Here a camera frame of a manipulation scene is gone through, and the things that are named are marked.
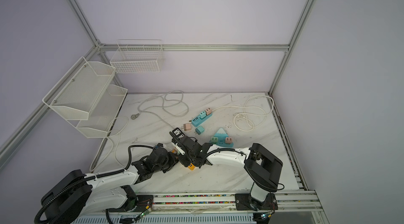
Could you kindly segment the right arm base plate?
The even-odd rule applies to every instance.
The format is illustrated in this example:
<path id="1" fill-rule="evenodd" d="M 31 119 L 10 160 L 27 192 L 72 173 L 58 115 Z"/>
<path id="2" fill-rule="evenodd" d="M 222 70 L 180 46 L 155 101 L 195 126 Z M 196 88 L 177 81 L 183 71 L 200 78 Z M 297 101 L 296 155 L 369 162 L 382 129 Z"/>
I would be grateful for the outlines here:
<path id="1" fill-rule="evenodd" d="M 268 193 L 263 202 L 254 199 L 248 193 L 237 193 L 235 194 L 235 202 L 237 210 L 252 210 L 252 211 L 278 210 L 277 200 L 273 193 Z"/>

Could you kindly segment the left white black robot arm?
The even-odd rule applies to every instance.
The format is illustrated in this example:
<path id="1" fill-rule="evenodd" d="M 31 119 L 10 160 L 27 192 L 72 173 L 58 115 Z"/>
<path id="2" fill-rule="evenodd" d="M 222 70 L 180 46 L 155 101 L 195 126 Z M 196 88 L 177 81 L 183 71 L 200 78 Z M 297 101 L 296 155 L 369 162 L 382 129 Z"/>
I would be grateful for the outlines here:
<path id="1" fill-rule="evenodd" d="M 70 224 L 78 217 L 106 209 L 119 209 L 136 201 L 132 186 L 149 180 L 157 172 L 166 173 L 178 162 L 176 146 L 158 144 L 151 153 L 138 160 L 129 158 L 118 170 L 82 173 L 74 170 L 66 175 L 41 199 L 36 224 Z"/>

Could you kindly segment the black power strip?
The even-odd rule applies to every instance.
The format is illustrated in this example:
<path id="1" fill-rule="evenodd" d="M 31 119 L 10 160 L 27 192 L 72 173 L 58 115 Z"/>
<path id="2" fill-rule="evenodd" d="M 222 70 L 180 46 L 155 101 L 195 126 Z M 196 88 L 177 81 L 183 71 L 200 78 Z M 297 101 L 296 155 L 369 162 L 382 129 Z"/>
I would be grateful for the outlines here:
<path id="1" fill-rule="evenodd" d="M 172 134 L 173 134 L 173 138 L 176 138 L 176 139 L 181 139 L 181 138 L 185 137 L 185 134 L 179 128 L 175 128 L 172 131 Z"/>

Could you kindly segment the lower white mesh shelf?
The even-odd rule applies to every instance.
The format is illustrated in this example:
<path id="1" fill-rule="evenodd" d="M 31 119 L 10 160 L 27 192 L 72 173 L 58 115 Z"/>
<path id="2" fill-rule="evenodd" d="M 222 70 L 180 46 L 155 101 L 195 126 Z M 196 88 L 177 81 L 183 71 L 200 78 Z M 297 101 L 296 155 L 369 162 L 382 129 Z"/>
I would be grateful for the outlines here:
<path id="1" fill-rule="evenodd" d="M 81 120 L 76 129 L 86 138 L 104 138 L 119 113 L 127 89 L 109 85 L 88 120 Z"/>

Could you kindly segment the pink plug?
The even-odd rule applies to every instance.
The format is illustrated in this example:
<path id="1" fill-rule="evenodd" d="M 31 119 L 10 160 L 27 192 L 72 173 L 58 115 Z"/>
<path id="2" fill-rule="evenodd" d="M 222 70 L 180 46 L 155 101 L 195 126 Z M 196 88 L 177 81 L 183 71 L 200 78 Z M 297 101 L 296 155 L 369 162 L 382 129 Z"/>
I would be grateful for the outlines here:
<path id="1" fill-rule="evenodd" d="M 191 124 L 191 123 L 185 123 L 185 124 L 183 125 L 183 129 L 184 129 L 185 131 L 190 131 L 190 130 L 192 129 L 192 124 Z"/>
<path id="2" fill-rule="evenodd" d="M 206 112 L 206 115 L 209 116 L 209 115 L 212 113 L 212 109 L 211 109 L 211 108 L 207 108 L 207 109 L 205 110 L 205 112 Z"/>
<path id="3" fill-rule="evenodd" d="M 226 144 L 232 144 L 233 143 L 233 139 L 231 137 L 226 137 L 225 138 L 225 143 Z"/>

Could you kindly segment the white mesh shelf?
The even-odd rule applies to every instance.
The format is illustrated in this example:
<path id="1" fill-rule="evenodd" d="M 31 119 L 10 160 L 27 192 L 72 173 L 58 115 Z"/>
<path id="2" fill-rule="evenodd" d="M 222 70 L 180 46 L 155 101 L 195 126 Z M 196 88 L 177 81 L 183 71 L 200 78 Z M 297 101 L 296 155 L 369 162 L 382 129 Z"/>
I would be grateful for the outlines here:
<path id="1" fill-rule="evenodd" d="M 119 113 L 127 89 L 109 85 L 88 120 L 81 120 L 76 129 L 86 138 L 104 138 Z"/>
<path id="2" fill-rule="evenodd" d="M 42 102 L 65 120 L 89 120 L 116 69 L 81 57 Z"/>

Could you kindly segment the pink plug on triangular strip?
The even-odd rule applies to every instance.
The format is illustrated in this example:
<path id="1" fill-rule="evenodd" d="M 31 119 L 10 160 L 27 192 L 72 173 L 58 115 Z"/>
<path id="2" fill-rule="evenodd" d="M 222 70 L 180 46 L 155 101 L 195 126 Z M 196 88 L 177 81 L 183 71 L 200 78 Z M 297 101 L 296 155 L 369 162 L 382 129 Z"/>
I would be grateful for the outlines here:
<path id="1" fill-rule="evenodd" d="M 225 138 L 225 143 L 226 144 L 232 144 L 233 143 L 233 139 L 231 137 L 226 137 Z"/>

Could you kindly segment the aluminium mounting rail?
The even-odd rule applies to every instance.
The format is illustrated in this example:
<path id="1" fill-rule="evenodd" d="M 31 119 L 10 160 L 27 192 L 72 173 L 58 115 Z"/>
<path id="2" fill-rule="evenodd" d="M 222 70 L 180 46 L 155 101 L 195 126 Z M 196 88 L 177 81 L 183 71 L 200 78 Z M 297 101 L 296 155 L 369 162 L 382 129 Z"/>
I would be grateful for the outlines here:
<path id="1" fill-rule="evenodd" d="M 274 193 L 278 210 L 237 210 L 235 194 L 248 193 L 236 192 L 196 192 L 196 193 L 137 193 L 137 195 L 153 195 L 153 213 L 216 213 L 216 212 L 323 212 L 323 206 L 315 191 L 307 190 L 281 190 Z"/>

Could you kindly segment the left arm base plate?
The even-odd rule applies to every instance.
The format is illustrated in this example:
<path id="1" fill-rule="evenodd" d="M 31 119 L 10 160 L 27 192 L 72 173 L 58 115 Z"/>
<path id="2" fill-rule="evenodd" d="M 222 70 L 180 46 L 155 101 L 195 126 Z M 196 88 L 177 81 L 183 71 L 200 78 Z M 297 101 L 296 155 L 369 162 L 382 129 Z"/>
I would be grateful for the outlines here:
<path id="1" fill-rule="evenodd" d="M 153 195 L 137 195 L 129 197 L 120 208 L 109 209 L 109 212 L 143 212 L 153 205 Z"/>

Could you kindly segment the teal plug on blue strip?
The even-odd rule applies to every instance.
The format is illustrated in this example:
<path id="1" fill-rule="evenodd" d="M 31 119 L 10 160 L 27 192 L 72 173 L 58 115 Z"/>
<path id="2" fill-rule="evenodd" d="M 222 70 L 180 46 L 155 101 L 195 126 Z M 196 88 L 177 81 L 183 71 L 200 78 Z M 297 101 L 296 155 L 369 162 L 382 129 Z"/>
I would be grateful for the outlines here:
<path id="1" fill-rule="evenodd" d="M 199 118 L 200 118 L 200 119 L 204 119 L 206 116 L 207 116 L 206 111 L 202 111 L 202 112 L 199 114 Z"/>

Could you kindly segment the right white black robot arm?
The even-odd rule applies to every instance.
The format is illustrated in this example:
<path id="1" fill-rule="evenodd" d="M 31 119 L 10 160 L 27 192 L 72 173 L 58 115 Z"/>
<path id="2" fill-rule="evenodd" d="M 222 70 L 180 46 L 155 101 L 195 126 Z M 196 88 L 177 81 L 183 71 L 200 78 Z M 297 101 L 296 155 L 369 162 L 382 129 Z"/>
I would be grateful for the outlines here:
<path id="1" fill-rule="evenodd" d="M 212 143 L 201 145 L 197 139 L 185 135 L 179 128 L 169 134 L 183 166 L 242 167 L 253 180 L 245 206 L 253 210 L 263 209 L 264 206 L 277 209 L 274 193 L 279 190 L 283 162 L 264 146 L 258 143 L 249 148 L 226 148 Z"/>

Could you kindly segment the teal plug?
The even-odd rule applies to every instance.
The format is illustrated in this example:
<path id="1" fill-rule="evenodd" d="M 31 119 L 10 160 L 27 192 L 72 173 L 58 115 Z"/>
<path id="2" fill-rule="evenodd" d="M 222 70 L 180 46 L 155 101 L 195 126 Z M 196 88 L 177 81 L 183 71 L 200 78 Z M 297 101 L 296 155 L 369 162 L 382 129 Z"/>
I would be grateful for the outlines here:
<path id="1" fill-rule="evenodd" d="M 197 133 L 198 135 L 201 135 L 201 134 L 205 131 L 205 129 L 204 129 L 203 126 L 198 126 L 198 127 L 195 129 L 195 131 L 196 131 L 196 133 Z"/>
<path id="2" fill-rule="evenodd" d="M 199 114 L 199 118 L 200 118 L 200 119 L 204 119 L 206 116 L 207 116 L 206 111 L 202 111 L 202 112 Z"/>

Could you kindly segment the blue power strip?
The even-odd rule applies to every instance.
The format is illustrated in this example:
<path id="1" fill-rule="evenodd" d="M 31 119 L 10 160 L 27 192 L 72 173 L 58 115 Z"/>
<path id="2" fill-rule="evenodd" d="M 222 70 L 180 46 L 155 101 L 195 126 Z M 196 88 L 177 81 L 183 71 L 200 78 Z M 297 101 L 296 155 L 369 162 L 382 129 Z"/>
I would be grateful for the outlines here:
<path id="1" fill-rule="evenodd" d="M 198 115 L 197 117 L 195 117 L 195 118 L 193 118 L 193 119 L 191 120 L 191 124 L 192 124 L 194 127 L 198 127 L 198 126 L 200 126 L 202 123 L 204 123 L 207 119 L 209 119 L 212 115 L 213 115 L 213 114 L 211 113 L 209 116 L 206 116 L 204 119 L 200 119 L 200 118 L 199 118 L 199 115 Z"/>

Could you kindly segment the pink plug on blue strip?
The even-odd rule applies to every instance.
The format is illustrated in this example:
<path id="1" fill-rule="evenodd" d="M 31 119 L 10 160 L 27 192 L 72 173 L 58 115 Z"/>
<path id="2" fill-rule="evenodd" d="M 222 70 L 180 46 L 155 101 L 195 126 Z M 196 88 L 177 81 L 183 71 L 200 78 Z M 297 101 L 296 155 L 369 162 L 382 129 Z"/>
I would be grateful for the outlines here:
<path id="1" fill-rule="evenodd" d="M 207 109 L 205 110 L 205 112 L 206 112 L 206 115 L 209 116 L 209 115 L 212 113 L 212 109 L 211 109 L 211 108 L 207 108 Z"/>

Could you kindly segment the teal triangular power strip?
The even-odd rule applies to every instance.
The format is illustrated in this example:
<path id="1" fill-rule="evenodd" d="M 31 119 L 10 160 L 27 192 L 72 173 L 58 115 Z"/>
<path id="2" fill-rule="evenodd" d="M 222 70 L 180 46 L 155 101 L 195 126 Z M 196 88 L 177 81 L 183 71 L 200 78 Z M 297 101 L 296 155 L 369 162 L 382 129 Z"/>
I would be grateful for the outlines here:
<path id="1" fill-rule="evenodd" d="M 232 144 L 225 143 L 225 138 L 230 137 L 230 136 L 227 134 L 227 132 L 225 131 L 224 128 L 219 128 L 218 131 L 213 135 L 213 137 L 218 138 L 218 143 L 216 143 L 214 145 L 224 147 L 224 148 L 232 148 L 234 146 L 234 143 L 232 143 Z"/>

